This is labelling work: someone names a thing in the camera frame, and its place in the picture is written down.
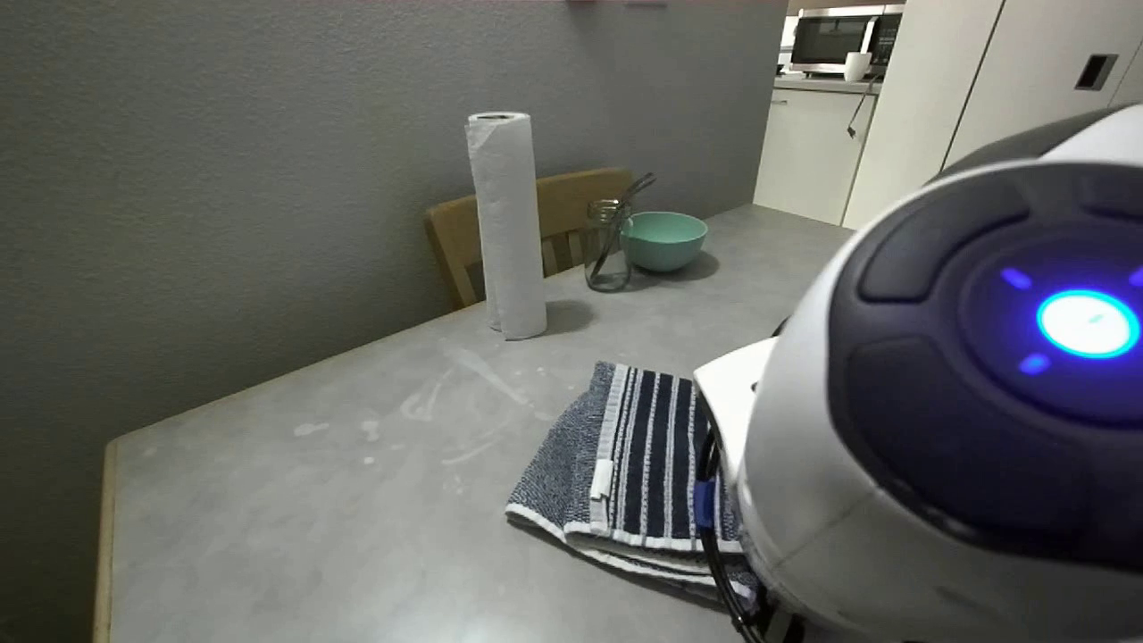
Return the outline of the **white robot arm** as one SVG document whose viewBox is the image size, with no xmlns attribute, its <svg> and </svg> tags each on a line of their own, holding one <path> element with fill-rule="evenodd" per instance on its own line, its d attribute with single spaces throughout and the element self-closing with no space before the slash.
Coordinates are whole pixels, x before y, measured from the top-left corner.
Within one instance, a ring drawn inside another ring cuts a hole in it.
<svg viewBox="0 0 1143 643">
<path fill-rule="evenodd" d="M 950 165 L 695 387 L 804 643 L 1140 643 L 1143 106 Z"/>
</svg>

